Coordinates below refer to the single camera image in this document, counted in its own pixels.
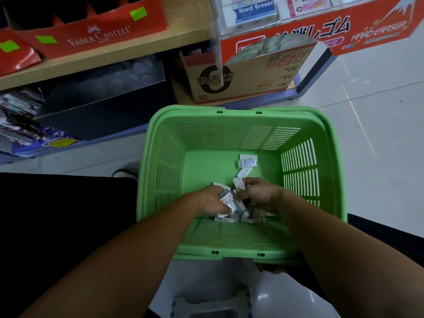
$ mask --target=white tile floor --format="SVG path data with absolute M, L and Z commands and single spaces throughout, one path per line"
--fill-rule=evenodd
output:
M 424 237 L 424 22 L 408 40 L 346 54 L 290 105 L 320 108 L 332 120 L 343 156 L 348 212 Z M 317 48 L 302 68 L 320 55 Z M 270 105 L 287 105 L 287 102 Z M 110 176 L 138 167 L 144 134 L 0 165 L 0 172 Z M 289 278 L 238 268 L 237 259 L 172 262 L 151 308 L 162 317 L 193 284 L 235 279 L 252 288 L 259 317 L 336 317 L 321 298 Z

